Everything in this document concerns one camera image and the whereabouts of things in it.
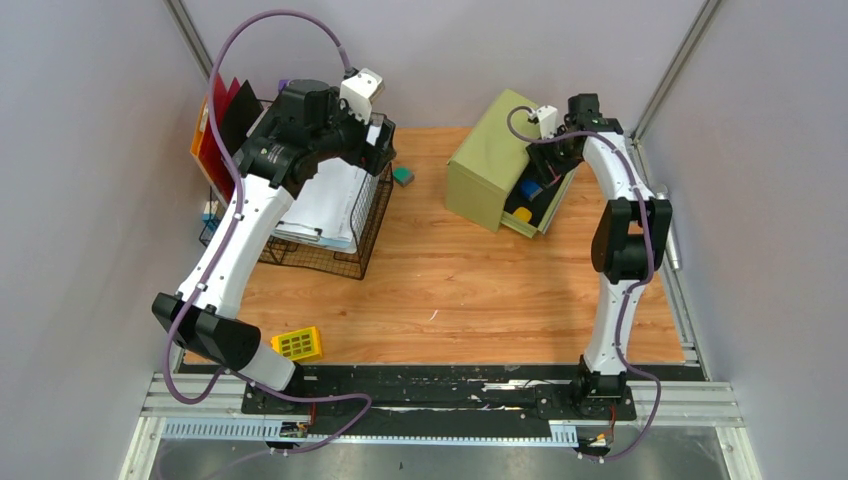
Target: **green drawer cabinet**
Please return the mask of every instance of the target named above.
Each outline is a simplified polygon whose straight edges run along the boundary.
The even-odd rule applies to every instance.
[[[493,232],[503,224],[522,235],[533,237],[537,232],[547,230],[571,183],[573,172],[561,182],[538,227],[504,211],[507,197],[529,162],[525,151],[527,142],[512,135],[506,126],[507,114],[519,105],[537,107],[512,90],[501,93],[451,157],[446,206],[448,210]],[[539,127],[527,122],[526,118],[523,112],[515,115],[516,130],[523,135],[537,137]]]

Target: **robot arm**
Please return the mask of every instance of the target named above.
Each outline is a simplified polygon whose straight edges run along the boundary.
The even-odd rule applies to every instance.
[[[394,158],[395,125],[371,107],[382,89],[382,78],[363,69],[340,89],[294,80],[279,93],[233,157],[244,186],[241,212],[233,200],[176,295],[160,293],[153,303],[154,315],[169,330],[182,299],[201,291],[179,325],[178,345],[275,390],[286,388],[295,366],[261,343],[257,327],[236,320],[241,298],[268,236],[318,163],[339,157],[378,175]],[[232,222],[239,224],[226,238]],[[226,248],[219,252],[222,243]],[[202,284],[201,272],[215,255],[221,256]]]
[[[606,141],[579,136],[531,143],[527,151],[543,174],[551,171],[554,164],[564,173],[563,167],[567,171],[586,161],[607,199],[592,240],[592,265],[600,277],[595,326],[589,346],[580,357],[578,377],[571,391],[574,405],[583,408],[618,402],[625,396],[627,369],[616,348],[616,329],[621,317],[618,348],[625,355],[636,306],[645,290],[642,283],[648,276],[643,233],[630,233],[630,228],[633,223],[647,228],[656,270],[662,264],[672,209],[667,199],[657,198],[636,174],[621,126],[617,120],[601,115],[597,95],[577,95],[569,99],[568,106],[564,124],[559,125],[551,125],[551,119],[557,117],[553,107],[543,106],[530,113],[530,121],[539,124],[542,139],[567,137],[563,134],[568,132],[592,132]],[[640,198],[645,202],[648,225],[641,225]],[[624,301],[629,305],[622,309]]]

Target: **wood grain surface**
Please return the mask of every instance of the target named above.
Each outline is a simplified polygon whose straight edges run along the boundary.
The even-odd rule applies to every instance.
[[[592,334],[590,245],[605,204],[579,168],[547,235],[491,233],[444,207],[448,158],[466,128],[400,129],[395,185],[365,279],[258,264],[239,318],[263,339],[317,326],[324,363],[576,362]],[[629,357],[680,363],[659,276],[636,314]]]

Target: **stack of paper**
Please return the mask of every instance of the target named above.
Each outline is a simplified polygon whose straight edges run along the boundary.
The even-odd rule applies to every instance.
[[[340,158],[318,164],[273,235],[337,252],[355,253],[377,178]]]

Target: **black wire basket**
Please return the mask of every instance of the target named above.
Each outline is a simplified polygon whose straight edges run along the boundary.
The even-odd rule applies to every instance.
[[[377,241],[377,233],[380,231],[380,225],[383,223],[386,207],[392,195],[392,188],[394,188],[391,164],[380,174],[370,203],[365,191],[366,184],[367,182],[363,182],[359,189],[350,218],[356,252],[335,252],[271,236],[265,243],[262,254],[259,255],[259,261],[271,265],[311,268],[342,277],[362,280],[365,277],[365,271],[368,269],[371,253],[374,251],[374,244]],[[209,200],[211,205],[218,205],[218,208],[215,212],[208,213],[208,218],[204,221],[203,231],[200,232],[200,243],[207,247],[226,210],[220,203],[214,202],[217,197],[211,189]],[[355,225],[362,225],[363,221],[364,226],[361,233],[358,233]]]

